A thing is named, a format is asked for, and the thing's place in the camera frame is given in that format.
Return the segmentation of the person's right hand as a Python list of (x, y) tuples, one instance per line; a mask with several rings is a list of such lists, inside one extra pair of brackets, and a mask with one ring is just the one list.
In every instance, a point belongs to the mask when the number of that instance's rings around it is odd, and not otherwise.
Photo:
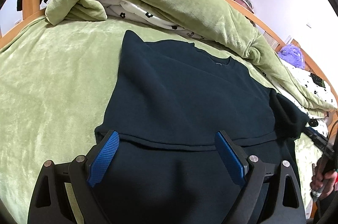
[(314, 168), (310, 183), (311, 190), (315, 192), (318, 200), (325, 199), (335, 190), (337, 171), (332, 169), (324, 172), (325, 169), (324, 160), (321, 157)]

